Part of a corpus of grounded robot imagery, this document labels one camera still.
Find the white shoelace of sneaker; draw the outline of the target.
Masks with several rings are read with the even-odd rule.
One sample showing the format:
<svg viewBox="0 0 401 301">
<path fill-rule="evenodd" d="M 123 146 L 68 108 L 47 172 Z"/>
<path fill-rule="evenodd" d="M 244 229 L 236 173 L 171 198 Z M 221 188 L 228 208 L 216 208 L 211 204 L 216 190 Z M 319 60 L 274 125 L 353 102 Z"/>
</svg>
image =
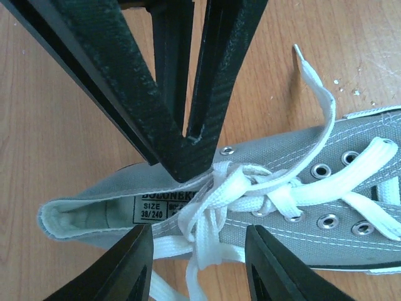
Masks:
<svg viewBox="0 0 401 301">
<path fill-rule="evenodd" d="M 325 116 L 317 140 L 266 165 L 215 163 L 192 201 L 154 225 L 154 258 L 190 256 L 189 300 L 206 299 L 200 270 L 245 260 L 252 224 L 316 268 L 400 271 L 400 107 L 336 120 L 334 96 L 301 53 L 298 61 Z"/>
</svg>

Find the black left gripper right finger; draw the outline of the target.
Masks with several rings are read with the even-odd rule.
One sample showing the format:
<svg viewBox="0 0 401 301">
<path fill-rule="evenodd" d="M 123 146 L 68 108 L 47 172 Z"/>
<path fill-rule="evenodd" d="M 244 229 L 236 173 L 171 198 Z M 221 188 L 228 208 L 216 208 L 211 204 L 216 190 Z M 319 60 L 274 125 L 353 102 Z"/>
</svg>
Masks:
<svg viewBox="0 0 401 301">
<path fill-rule="evenodd" d="M 246 271 L 252 300 L 352 300 L 315 273 L 261 225 L 246 230 Z"/>
</svg>

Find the grey sneaker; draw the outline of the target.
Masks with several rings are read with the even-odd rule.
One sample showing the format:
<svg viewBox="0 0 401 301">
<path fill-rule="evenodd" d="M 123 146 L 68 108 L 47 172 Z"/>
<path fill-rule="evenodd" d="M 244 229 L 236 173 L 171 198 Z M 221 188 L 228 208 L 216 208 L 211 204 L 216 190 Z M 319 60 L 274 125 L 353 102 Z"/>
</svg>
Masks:
<svg viewBox="0 0 401 301">
<path fill-rule="evenodd" d="M 193 269 L 241 261 L 246 228 L 259 224 L 313 268 L 399 273 L 400 106 L 344 116 L 309 157 L 319 133 L 219 149 L 185 183 L 160 165 L 127 166 L 44 204 L 38 223 L 50 238 L 102 248 L 150 223 L 154 256 L 188 256 Z"/>
</svg>

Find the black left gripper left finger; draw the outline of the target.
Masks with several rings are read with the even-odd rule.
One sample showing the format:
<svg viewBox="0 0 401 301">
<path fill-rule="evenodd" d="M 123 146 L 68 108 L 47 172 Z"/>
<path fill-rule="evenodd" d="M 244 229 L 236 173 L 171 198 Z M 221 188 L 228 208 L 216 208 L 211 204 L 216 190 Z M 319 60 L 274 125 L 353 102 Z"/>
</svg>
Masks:
<svg viewBox="0 0 401 301">
<path fill-rule="evenodd" d="M 152 228 L 130 230 L 82 274 L 47 300 L 148 300 L 154 244 Z"/>
</svg>

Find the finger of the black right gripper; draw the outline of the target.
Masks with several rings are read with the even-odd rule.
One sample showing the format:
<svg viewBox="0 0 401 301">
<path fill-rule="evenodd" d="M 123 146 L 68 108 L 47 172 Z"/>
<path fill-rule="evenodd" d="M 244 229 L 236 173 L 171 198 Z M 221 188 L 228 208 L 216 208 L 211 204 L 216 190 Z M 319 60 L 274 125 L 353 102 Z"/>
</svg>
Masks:
<svg viewBox="0 0 401 301">
<path fill-rule="evenodd" d="M 179 182 L 187 82 L 155 46 L 151 75 L 120 1 L 4 1 L 4 6 L 151 164 Z"/>
<path fill-rule="evenodd" d="M 208 1 L 181 155 L 183 182 L 208 170 L 232 90 L 266 1 Z"/>
</svg>

